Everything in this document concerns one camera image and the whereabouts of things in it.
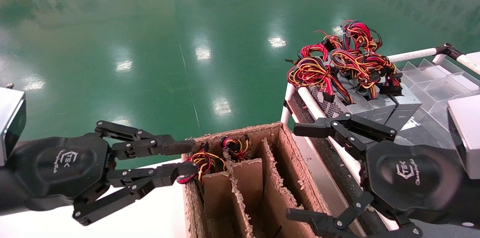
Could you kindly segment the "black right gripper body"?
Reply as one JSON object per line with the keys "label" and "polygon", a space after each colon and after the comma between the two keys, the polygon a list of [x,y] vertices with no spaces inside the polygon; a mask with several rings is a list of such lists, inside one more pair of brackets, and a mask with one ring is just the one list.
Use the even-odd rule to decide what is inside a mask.
{"label": "black right gripper body", "polygon": [[469,176],[453,149],[382,141],[366,150],[365,189],[389,219],[446,219],[459,211]]}

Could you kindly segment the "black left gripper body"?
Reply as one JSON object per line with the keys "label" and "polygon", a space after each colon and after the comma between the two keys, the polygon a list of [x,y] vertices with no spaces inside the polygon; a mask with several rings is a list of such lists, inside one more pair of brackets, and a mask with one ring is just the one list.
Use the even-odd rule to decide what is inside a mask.
{"label": "black left gripper body", "polygon": [[7,211],[43,212],[103,185],[109,144],[93,133],[17,143],[7,160]]}

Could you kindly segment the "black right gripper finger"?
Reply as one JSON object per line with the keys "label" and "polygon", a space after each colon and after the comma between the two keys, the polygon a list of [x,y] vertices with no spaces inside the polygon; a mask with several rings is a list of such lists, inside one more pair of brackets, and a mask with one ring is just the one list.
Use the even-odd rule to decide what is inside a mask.
{"label": "black right gripper finger", "polygon": [[381,142],[393,141],[397,131],[391,127],[351,113],[319,117],[314,123],[296,123],[294,134],[309,138],[332,137],[356,160],[365,160],[367,146],[355,134]]}
{"label": "black right gripper finger", "polygon": [[[374,202],[374,196],[364,192],[358,199],[348,206],[338,218],[309,210],[289,208],[286,211],[286,219],[304,222],[310,225],[314,235],[322,238],[358,238],[350,233],[350,224]],[[399,228],[394,231],[386,231],[370,236],[370,238],[421,238],[422,231],[411,221],[400,222]]]}

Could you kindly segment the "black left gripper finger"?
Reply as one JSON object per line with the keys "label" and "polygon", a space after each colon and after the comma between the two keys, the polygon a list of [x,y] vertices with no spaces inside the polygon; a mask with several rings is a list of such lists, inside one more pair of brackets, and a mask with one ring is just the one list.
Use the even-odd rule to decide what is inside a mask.
{"label": "black left gripper finger", "polygon": [[101,138],[121,142],[112,145],[112,153],[119,160],[135,159],[156,155],[172,156],[187,154],[197,143],[193,139],[177,141],[171,135],[153,135],[144,129],[137,129],[107,121],[99,121],[95,134]]}
{"label": "black left gripper finger", "polygon": [[157,187],[172,186],[177,178],[195,175],[199,168],[191,162],[166,163],[156,168],[112,170],[106,172],[105,185],[119,190],[89,204],[74,204],[72,217],[89,226],[142,199]]}

